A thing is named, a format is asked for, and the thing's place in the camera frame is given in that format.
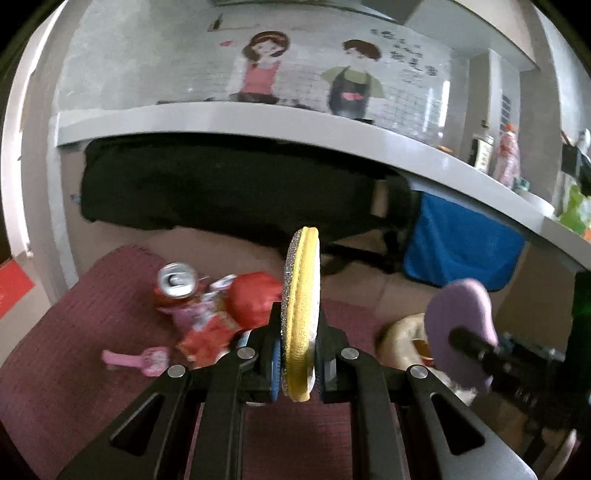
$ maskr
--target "cartoon girl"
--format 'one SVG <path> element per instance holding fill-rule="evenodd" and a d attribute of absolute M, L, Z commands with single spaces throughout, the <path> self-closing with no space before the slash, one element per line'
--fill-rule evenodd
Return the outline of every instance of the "cartoon girl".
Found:
<path fill-rule="evenodd" d="M 230 96 L 238 102 L 268 103 L 275 105 L 279 99 L 271 87 L 275 83 L 281 60 L 276 60 L 290 47 L 290 39 L 282 32 L 260 32 L 242 49 L 248 60 L 240 92 Z"/>

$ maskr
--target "can lid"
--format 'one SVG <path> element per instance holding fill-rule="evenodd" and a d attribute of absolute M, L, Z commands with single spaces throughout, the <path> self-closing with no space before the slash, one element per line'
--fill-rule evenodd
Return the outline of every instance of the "can lid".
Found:
<path fill-rule="evenodd" d="M 158 287 L 167 297 L 184 299 L 197 288 L 195 270 L 184 263 L 171 263 L 158 272 Z"/>

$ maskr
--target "plastic bottle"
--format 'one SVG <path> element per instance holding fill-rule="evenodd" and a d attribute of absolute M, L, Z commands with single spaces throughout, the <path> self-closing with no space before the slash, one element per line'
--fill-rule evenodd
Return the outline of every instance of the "plastic bottle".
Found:
<path fill-rule="evenodd" d="M 519 161 L 519 145 L 515 135 L 515 127 L 507 124 L 505 132 L 499 139 L 496 151 L 496 167 L 493 178 L 505 187 L 513 188 L 513 182 L 521 177 L 521 162 Z"/>

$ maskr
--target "cartoon boy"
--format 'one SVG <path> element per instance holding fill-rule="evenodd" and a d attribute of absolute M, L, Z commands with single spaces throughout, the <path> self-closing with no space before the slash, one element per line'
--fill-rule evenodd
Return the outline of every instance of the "cartoon boy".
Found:
<path fill-rule="evenodd" d="M 347 40 L 343 48 L 350 55 L 349 66 L 334 67 L 322 74 L 322 79 L 331 84 L 329 108 L 334 115 L 364 118 L 369 98 L 384 98 L 382 84 L 368 73 L 382 54 L 376 45 L 363 40 Z"/>

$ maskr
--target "red plastic bag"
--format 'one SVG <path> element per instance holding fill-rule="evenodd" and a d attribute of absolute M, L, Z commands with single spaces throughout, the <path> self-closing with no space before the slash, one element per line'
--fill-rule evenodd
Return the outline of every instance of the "red plastic bag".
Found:
<path fill-rule="evenodd" d="M 234 279 L 226 309 L 244 330 L 252 330 L 269 323 L 273 302 L 281 301 L 283 284 L 265 272 L 239 275 Z"/>

